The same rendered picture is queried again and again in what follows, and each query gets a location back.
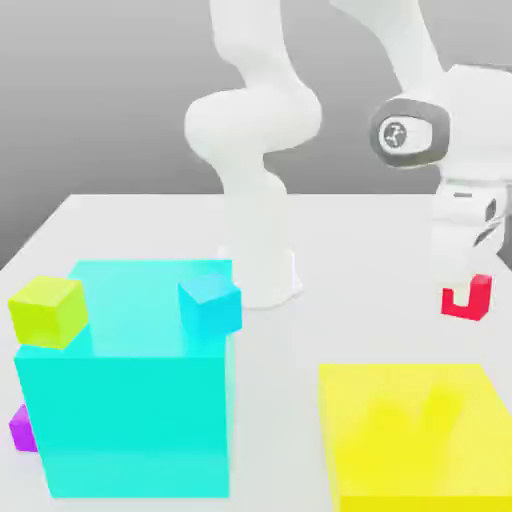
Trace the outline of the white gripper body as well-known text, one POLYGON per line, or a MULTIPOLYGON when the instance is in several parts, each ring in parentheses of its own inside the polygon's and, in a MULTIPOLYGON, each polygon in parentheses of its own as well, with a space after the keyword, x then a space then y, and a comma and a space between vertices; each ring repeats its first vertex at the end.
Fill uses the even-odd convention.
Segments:
POLYGON ((476 189, 441 184, 432 203, 432 255, 458 259, 485 228, 485 197, 476 189))

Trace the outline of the small red cube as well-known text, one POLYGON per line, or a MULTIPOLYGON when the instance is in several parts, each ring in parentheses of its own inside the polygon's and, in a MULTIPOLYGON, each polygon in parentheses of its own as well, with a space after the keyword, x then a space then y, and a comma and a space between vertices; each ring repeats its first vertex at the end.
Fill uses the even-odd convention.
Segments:
POLYGON ((469 287, 468 304, 457 305, 454 301, 455 291, 444 288, 441 299, 441 313, 447 316, 480 321, 488 312, 491 302, 492 277, 476 274, 469 287))

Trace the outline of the small blue cube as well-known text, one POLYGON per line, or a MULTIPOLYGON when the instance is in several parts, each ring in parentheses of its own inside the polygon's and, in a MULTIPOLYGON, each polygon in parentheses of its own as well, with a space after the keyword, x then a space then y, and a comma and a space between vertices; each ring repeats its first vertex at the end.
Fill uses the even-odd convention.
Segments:
POLYGON ((202 274, 178 283, 181 323, 194 338, 225 337, 242 328, 241 291, 228 275, 202 274))

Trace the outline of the small lime cube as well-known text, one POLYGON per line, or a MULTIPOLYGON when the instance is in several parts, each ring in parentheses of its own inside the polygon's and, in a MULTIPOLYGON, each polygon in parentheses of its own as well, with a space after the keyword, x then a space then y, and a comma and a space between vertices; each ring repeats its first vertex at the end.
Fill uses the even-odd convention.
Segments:
POLYGON ((81 281, 37 276, 8 300, 21 345, 65 349, 88 324, 81 281))

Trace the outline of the small purple cube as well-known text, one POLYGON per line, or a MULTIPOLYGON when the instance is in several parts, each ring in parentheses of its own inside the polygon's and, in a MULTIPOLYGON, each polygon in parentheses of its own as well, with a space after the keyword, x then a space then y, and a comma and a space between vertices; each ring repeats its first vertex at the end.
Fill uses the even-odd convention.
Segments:
POLYGON ((22 404, 9 421, 9 429, 14 446, 21 452, 37 453, 35 437, 30 423, 28 411, 25 404, 22 404))

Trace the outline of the large yellow box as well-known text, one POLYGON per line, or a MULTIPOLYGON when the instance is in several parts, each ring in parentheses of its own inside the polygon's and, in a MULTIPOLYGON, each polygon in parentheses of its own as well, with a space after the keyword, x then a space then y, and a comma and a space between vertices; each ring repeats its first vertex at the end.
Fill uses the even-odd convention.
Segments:
POLYGON ((512 512, 512 414, 479 364, 322 364, 332 512, 512 512))

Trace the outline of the large cyan box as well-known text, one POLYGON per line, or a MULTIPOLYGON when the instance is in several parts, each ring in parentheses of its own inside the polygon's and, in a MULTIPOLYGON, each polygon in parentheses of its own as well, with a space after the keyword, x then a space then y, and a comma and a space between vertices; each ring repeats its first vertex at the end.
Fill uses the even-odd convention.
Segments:
POLYGON ((234 340, 182 329, 178 287, 227 260, 82 260, 88 326, 15 355, 55 498, 225 498, 234 340))

